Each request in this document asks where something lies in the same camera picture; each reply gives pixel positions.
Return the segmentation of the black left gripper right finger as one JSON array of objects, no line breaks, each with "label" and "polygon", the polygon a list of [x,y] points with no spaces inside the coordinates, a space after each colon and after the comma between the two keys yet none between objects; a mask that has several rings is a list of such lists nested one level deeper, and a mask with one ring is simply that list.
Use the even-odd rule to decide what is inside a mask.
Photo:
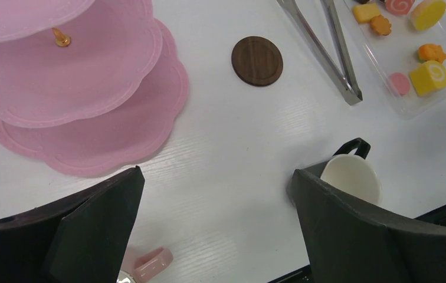
[{"label": "black left gripper right finger", "polygon": [[446,205],[407,218],[306,170],[291,195],[316,282],[446,282]]}]

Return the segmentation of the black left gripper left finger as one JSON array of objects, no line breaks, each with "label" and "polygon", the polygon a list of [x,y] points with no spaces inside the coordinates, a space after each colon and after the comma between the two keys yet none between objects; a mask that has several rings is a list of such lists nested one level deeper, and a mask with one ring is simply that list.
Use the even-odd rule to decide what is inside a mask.
[{"label": "black left gripper left finger", "polygon": [[115,282],[144,185],[131,167],[0,219],[0,282]]}]

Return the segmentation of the metal serving tongs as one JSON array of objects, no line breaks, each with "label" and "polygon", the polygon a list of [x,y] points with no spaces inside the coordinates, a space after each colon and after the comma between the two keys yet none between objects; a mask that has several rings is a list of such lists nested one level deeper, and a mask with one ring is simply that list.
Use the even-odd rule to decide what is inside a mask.
[{"label": "metal serving tongs", "polygon": [[301,13],[297,2],[294,0],[278,1],[278,4],[289,14],[293,22],[301,31],[318,62],[323,67],[331,81],[339,90],[341,96],[350,106],[354,106],[363,101],[362,90],[356,79],[355,70],[346,45],[345,36],[339,20],[334,1],[322,1],[324,11],[326,12],[327,22],[330,28],[330,34],[336,47],[339,57],[340,67],[338,67],[333,58],[327,52],[327,49],[319,40],[304,15]]}]

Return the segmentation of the pink round macaron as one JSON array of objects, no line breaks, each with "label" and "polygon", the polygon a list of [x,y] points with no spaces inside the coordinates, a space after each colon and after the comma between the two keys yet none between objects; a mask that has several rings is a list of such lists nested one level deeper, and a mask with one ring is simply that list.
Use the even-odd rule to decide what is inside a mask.
[{"label": "pink round macaron", "polygon": [[403,73],[392,73],[389,76],[389,82],[400,96],[408,94],[411,89],[411,82]]}]

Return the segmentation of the yellow swirl roll cake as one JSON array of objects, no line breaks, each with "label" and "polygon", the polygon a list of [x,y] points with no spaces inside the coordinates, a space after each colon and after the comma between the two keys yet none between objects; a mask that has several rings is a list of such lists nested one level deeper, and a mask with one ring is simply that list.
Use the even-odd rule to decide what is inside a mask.
[{"label": "yellow swirl roll cake", "polygon": [[446,88],[446,68],[438,61],[423,62],[409,72],[409,78],[420,97]]}]

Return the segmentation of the orange scalloped cookie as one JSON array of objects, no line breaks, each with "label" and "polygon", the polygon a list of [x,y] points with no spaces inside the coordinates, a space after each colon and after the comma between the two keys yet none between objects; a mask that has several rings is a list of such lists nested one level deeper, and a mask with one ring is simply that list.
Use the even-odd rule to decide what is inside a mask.
[{"label": "orange scalloped cookie", "polygon": [[392,30],[392,24],[390,23],[389,19],[385,18],[382,15],[377,15],[373,17],[369,21],[369,25],[371,30],[376,34],[380,36],[388,36]]}]

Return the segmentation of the yellow square biscuit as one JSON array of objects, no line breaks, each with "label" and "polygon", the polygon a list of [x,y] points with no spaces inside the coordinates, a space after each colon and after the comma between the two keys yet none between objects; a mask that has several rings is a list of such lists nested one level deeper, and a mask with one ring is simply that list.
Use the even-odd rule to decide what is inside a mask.
[{"label": "yellow square biscuit", "polygon": [[373,2],[355,5],[352,8],[352,13],[358,24],[368,23],[372,18],[381,15],[378,5]]}]

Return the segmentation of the orange flower cookie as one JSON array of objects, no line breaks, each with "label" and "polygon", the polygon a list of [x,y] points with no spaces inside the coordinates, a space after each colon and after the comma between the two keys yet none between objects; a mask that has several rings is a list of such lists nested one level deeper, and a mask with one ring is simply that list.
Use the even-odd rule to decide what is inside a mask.
[{"label": "orange flower cookie", "polygon": [[421,61],[437,61],[444,63],[446,60],[446,53],[440,45],[424,44],[418,48],[418,58]]}]

